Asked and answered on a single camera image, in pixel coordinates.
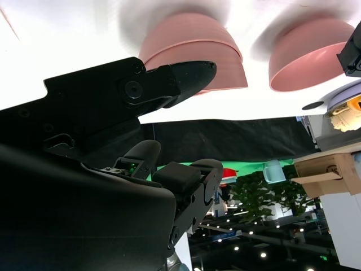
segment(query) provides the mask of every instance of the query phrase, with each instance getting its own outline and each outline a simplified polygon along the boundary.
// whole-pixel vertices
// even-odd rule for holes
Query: red object
[[[229,179],[229,178],[237,178],[237,171],[231,168],[223,169],[223,177],[222,180]]]
[[[270,59],[270,86],[275,91],[309,88],[343,74],[337,59],[354,28],[323,18],[295,27],[277,42]]]
[[[217,74],[200,94],[248,86],[237,44],[219,22],[202,14],[165,19],[146,37],[139,58],[147,70],[193,60],[215,62]]]

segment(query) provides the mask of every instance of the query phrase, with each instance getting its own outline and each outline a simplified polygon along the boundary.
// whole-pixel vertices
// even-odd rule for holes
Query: white wall
[[[361,269],[361,194],[320,198],[340,264]]]

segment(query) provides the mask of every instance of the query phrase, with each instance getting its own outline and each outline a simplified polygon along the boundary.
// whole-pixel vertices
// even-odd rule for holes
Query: screw
[[[19,116],[20,117],[29,117],[30,116],[30,112],[29,110],[26,110],[24,108],[19,110]]]
[[[135,73],[135,74],[139,74],[139,73],[141,73],[142,70],[143,70],[143,68],[142,68],[140,65],[138,65],[138,64],[133,64],[133,68],[134,68],[134,73]]]
[[[138,99],[143,94],[143,88],[138,82],[130,81],[125,85],[125,93],[131,99]]]
[[[52,131],[54,131],[54,126],[50,123],[44,124],[43,128],[46,133],[51,133]]]

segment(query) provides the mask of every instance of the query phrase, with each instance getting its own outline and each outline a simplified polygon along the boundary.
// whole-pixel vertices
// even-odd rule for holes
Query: black cloth
[[[118,157],[145,139],[161,143],[157,165],[207,158],[245,162],[285,160],[317,152],[312,138],[295,117],[247,121],[192,120],[143,124],[136,134],[112,145],[106,156],[93,158],[89,163],[96,162],[98,168],[111,167]]]

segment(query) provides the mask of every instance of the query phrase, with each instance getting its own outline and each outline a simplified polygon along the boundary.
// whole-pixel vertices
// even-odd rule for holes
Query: bowl rim
[[[328,46],[321,47],[321,48],[319,48],[319,49],[317,49],[317,50],[314,50],[314,51],[312,51],[312,52],[309,52],[309,53],[307,53],[307,54],[305,54],[305,55],[303,55],[303,56],[300,56],[299,58],[296,58],[295,60],[291,61],[290,63],[288,63],[287,65],[285,65],[285,66],[282,67],[281,69],[279,69],[279,70],[273,75],[273,77],[270,78],[270,88],[271,88],[273,91],[277,91],[277,92],[292,92],[292,91],[298,91],[298,90],[302,90],[302,89],[310,88],[310,87],[312,87],[312,86],[319,85],[319,84],[316,84],[316,85],[308,86],[308,87],[306,87],[306,88],[294,89],[294,90],[276,90],[276,89],[274,89],[274,88],[272,87],[272,82],[273,82],[273,80],[275,79],[275,77],[276,77],[281,71],[285,70],[289,65],[293,64],[294,62],[299,61],[301,58],[304,58],[304,57],[308,56],[309,54],[312,54],[312,53],[317,52],[317,51],[319,51],[319,50],[323,50],[324,48],[334,47],[334,46],[338,46],[338,45],[345,45],[346,43],[347,43],[347,41],[334,43],[334,44],[331,44],[331,45],[328,45]]]
[[[166,51],[168,49],[174,48],[176,46],[188,44],[188,43],[194,43],[194,42],[215,42],[215,43],[220,43],[220,44],[227,45],[227,46],[231,47],[232,49],[234,49],[237,52],[239,58],[241,59],[241,64],[243,64],[243,57],[242,57],[242,54],[241,54],[240,50],[238,49],[237,45],[233,46],[232,44],[230,44],[228,42],[214,40],[214,39],[207,39],[207,38],[202,38],[202,39],[199,39],[199,40],[191,40],[191,41],[182,41],[182,42],[178,42],[178,43],[175,43],[173,45],[164,47],[161,50],[159,50],[159,51],[155,52],[154,54],[152,54],[151,56],[149,56],[146,60],[143,61],[143,63],[144,63],[144,65],[147,64],[156,55],[158,55],[158,54],[160,54],[160,53],[162,53],[162,52],[164,52],[164,51]]]

